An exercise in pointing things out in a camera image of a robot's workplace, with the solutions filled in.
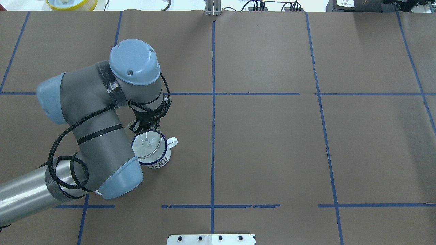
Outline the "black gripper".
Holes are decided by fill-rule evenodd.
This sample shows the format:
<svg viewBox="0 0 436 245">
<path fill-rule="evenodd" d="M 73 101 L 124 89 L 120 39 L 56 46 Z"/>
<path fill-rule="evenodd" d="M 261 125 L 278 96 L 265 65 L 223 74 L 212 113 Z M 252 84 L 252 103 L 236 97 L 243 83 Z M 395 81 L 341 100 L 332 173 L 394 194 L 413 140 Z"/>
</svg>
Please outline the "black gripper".
<svg viewBox="0 0 436 245">
<path fill-rule="evenodd" d="M 136 116 L 136 120 L 132 122 L 129 130 L 135 135 L 139 135 L 141 131 L 150 131 L 151 129 L 162 134 L 159 127 L 160 120 L 168 112 L 170 102 L 162 102 L 160 106 L 154 110 L 149 108 L 151 104 L 152 103 L 131 102 L 131 109 Z"/>
</svg>

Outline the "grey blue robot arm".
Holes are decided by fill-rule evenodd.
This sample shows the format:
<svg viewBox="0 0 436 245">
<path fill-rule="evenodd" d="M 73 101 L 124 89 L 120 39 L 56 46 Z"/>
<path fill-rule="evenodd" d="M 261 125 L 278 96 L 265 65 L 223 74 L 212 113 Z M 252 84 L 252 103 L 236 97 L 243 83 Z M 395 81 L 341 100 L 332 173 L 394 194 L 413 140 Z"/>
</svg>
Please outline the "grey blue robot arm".
<svg viewBox="0 0 436 245">
<path fill-rule="evenodd" d="M 69 127 L 42 166 L 1 184 L 1 228 L 90 192 L 114 199 L 139 186 L 139 155 L 116 109 L 132 109 L 135 135 L 155 129 L 171 104 L 164 88 L 156 51 L 137 39 L 116 44 L 108 60 L 40 83 L 37 99 L 45 114 Z"/>
</svg>

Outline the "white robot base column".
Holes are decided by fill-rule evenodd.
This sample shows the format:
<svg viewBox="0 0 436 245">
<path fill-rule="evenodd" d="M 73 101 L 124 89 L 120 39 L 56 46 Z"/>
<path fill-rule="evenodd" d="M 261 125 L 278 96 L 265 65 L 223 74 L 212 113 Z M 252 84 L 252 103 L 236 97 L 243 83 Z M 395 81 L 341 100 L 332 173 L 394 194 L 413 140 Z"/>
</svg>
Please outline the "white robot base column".
<svg viewBox="0 0 436 245">
<path fill-rule="evenodd" d="M 256 245 L 254 234 L 173 234 L 167 245 Z"/>
</svg>

